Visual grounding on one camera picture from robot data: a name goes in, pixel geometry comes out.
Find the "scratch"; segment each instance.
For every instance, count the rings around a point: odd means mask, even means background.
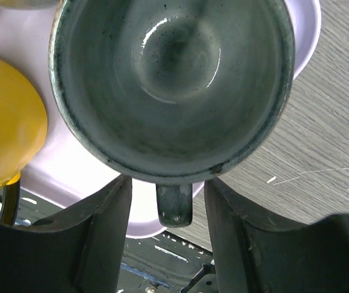
[[[159,250],[159,251],[161,251],[161,252],[163,252],[163,253],[165,253],[167,255],[174,256],[175,258],[178,258],[179,260],[184,261],[184,262],[189,262],[186,258],[183,258],[182,256],[180,256],[180,255],[178,255],[178,254],[176,254],[174,252],[171,252],[170,250],[164,249],[164,248],[159,247],[157,245],[154,245],[154,247],[155,247],[156,250]]]
[[[349,188],[348,188],[347,191],[344,193],[343,197],[346,196],[347,193],[349,193]]]
[[[278,183],[275,183],[275,184],[272,184],[272,185],[279,185],[279,184],[283,184],[283,183],[287,183],[287,182],[290,182],[290,181],[293,181],[293,180],[297,180],[298,178],[300,178],[300,176],[298,177],[295,177],[295,178],[292,178],[292,179],[289,179],[289,180],[284,180],[282,182],[278,182]]]
[[[276,176],[273,176],[271,179],[269,179],[266,183],[271,183],[272,181],[276,180]]]
[[[316,170],[316,171],[306,171],[306,172],[299,173],[297,177],[294,177],[292,179],[288,179],[288,180],[285,180],[285,181],[282,181],[282,182],[278,182],[278,183],[275,183],[275,184],[272,184],[272,185],[275,186],[275,185],[279,185],[279,184],[282,184],[282,183],[287,183],[287,182],[290,182],[290,181],[293,181],[293,180],[297,180],[297,179],[299,179],[301,177],[301,175],[304,175],[304,174],[321,173],[321,172],[329,172],[329,171],[349,171],[349,168],[335,168],[335,169],[324,169],[324,170]]]
[[[276,226],[276,223],[271,219],[271,217],[268,217],[268,220],[270,221],[270,223],[274,226]]]

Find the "saucer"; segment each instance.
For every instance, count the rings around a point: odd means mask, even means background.
[[[294,79],[313,56],[321,33],[321,5],[319,0],[285,0],[295,34]]]
[[[320,34],[318,0],[286,0],[296,38],[296,78],[314,52]],[[48,43],[55,7],[42,10],[0,8],[0,58],[19,69],[45,104],[49,128],[44,147],[23,170],[24,190],[66,208],[100,190],[119,174],[91,155],[66,127],[53,98],[48,75]],[[193,196],[204,183],[193,184]],[[127,237],[163,232],[156,209],[155,185],[133,180]]]

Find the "wood grain surface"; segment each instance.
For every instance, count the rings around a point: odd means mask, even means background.
[[[221,177],[262,206],[306,223],[349,212],[349,0],[321,6],[317,50],[295,80],[282,119],[254,154]],[[194,223],[171,231],[211,249],[203,194],[194,202]]]

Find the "yellow object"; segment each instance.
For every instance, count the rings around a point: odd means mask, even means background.
[[[9,182],[7,182],[6,185],[12,185],[16,183],[19,179],[21,179],[21,172],[18,172],[18,174],[15,175]]]
[[[30,82],[0,60],[0,187],[19,179],[21,169],[43,146],[48,120]]]

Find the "mug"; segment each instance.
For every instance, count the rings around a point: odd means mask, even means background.
[[[272,131],[295,39],[284,0],[63,0],[49,58],[71,132],[114,170],[156,183],[161,223],[186,226],[191,184]]]
[[[0,188],[19,180],[21,169],[44,144],[47,127],[39,94],[0,60]]]

